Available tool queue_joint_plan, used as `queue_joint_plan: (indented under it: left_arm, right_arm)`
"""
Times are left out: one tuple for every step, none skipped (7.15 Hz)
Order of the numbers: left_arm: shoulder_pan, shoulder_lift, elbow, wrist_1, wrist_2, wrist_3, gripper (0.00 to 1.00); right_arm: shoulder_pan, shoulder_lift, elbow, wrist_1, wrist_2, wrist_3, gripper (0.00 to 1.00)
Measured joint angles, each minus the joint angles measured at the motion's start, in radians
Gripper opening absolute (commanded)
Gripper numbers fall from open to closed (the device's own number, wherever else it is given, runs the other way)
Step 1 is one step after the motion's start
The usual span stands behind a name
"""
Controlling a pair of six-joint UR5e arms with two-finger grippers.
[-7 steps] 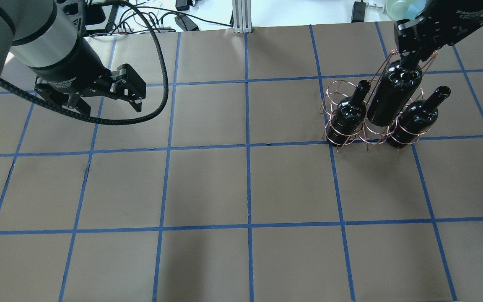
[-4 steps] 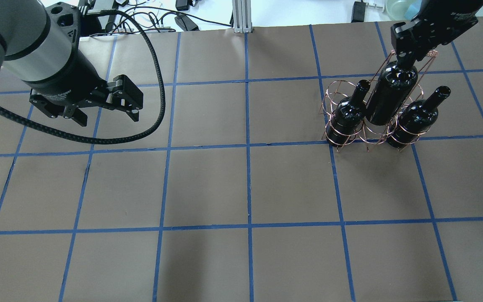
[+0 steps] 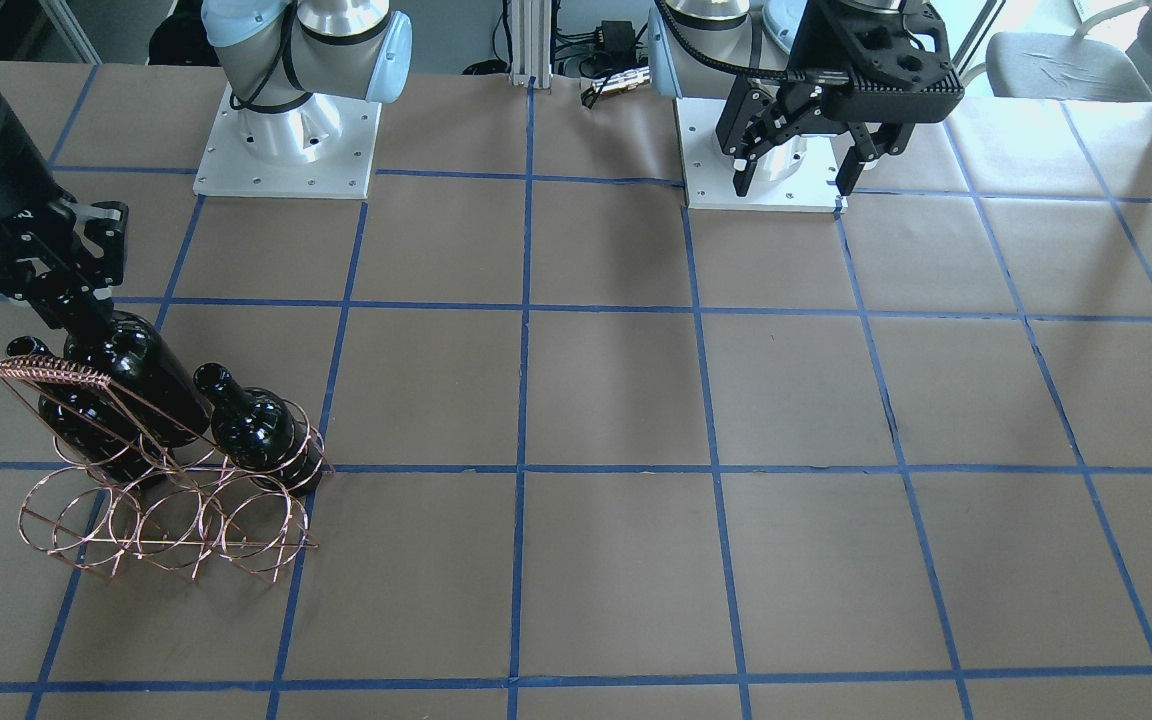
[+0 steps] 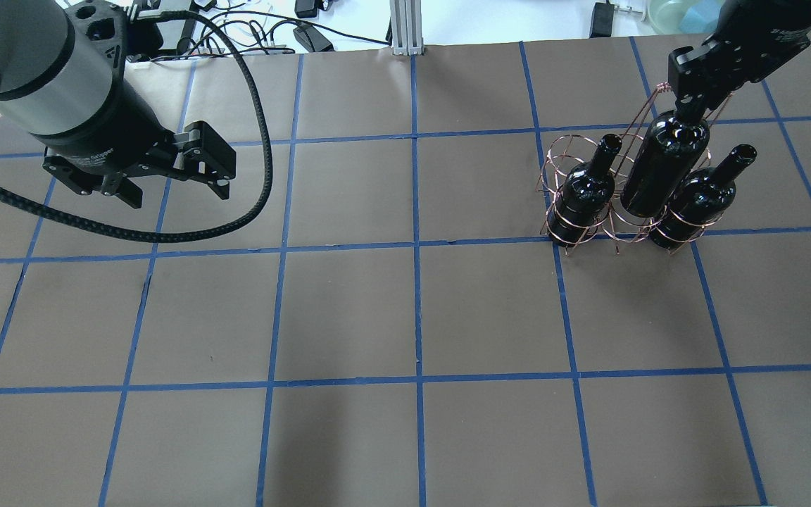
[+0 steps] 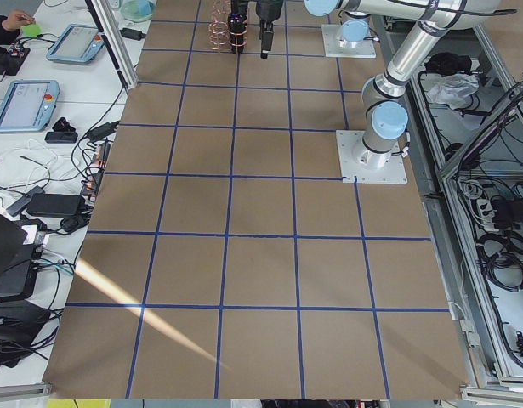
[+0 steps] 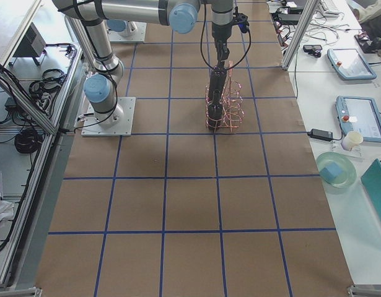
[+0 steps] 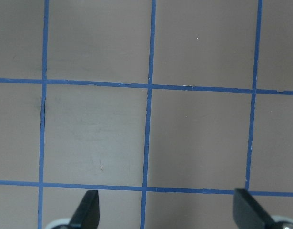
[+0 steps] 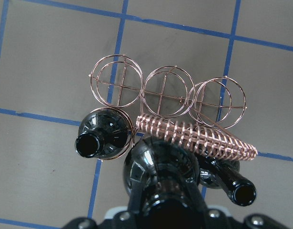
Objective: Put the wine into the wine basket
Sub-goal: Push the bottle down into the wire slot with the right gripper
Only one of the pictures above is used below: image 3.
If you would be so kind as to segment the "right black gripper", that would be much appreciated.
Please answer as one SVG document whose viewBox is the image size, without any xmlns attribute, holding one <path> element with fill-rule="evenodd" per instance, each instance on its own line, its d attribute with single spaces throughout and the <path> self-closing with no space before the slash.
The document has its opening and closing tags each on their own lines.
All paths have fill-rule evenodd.
<svg viewBox="0 0 1152 720">
<path fill-rule="evenodd" d="M 76 327 L 81 291 L 109 301 L 124 281 L 129 206 L 71 199 L 0 94 L 0 295 L 52 329 Z"/>
</svg>

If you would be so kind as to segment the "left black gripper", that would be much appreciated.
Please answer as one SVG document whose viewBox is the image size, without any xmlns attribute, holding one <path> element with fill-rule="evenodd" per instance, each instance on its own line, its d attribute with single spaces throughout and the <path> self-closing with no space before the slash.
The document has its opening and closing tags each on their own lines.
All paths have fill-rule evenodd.
<svg viewBox="0 0 1152 720">
<path fill-rule="evenodd" d="M 922 50 L 905 33 L 905 18 L 922 10 L 920 1 L 809 1 L 801 17 L 788 67 L 794 70 L 856 70 L 890 86 L 922 82 Z M 772 92 L 750 78 L 732 83 L 717 123 L 717 141 L 733 159 L 733 191 L 749 194 L 758 162 L 773 149 L 804 135 L 847 132 L 852 146 L 838 164 L 838 196 L 854 190 L 865 165 L 882 156 L 900 156 L 916 123 L 842 123 L 826 118 L 824 88 L 814 81 L 790 82 Z"/>
</svg>

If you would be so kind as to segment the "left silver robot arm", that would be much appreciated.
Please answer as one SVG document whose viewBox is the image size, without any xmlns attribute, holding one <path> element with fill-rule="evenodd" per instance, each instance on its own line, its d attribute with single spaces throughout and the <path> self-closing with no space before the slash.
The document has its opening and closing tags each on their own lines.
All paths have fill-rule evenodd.
<svg viewBox="0 0 1152 720">
<path fill-rule="evenodd" d="M 840 209 L 963 99 L 927 1 L 658 1 L 646 46 L 700 209 Z"/>
</svg>

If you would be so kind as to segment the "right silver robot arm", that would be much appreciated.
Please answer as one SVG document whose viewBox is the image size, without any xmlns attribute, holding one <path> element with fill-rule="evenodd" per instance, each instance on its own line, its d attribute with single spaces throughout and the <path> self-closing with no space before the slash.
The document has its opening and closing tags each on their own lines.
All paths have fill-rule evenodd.
<svg viewBox="0 0 1152 720">
<path fill-rule="evenodd" d="M 402 94 L 411 20 L 387 1 L 206 1 L 227 74 L 195 191 L 244 199 L 364 200 L 381 106 Z M 51 328 L 44 282 L 108 304 L 123 282 L 131 211 L 82 204 L 0 91 L 0 296 Z"/>
</svg>

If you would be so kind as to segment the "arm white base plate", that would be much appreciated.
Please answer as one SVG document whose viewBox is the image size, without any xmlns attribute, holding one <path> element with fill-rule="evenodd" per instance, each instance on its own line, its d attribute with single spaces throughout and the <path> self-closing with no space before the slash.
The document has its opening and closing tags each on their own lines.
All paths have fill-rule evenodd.
<svg viewBox="0 0 1152 720">
<path fill-rule="evenodd" d="M 365 200 L 382 106 L 312 94 L 280 114 L 234 109 L 223 91 L 194 182 L 197 195 Z"/>
<path fill-rule="evenodd" d="M 717 141 L 723 101 L 677 97 L 676 124 L 687 205 L 692 210 L 799 211 L 841 213 L 847 200 L 838 194 L 838 161 L 829 136 L 791 138 L 756 165 L 749 191 L 733 187 L 735 164 Z"/>
</svg>

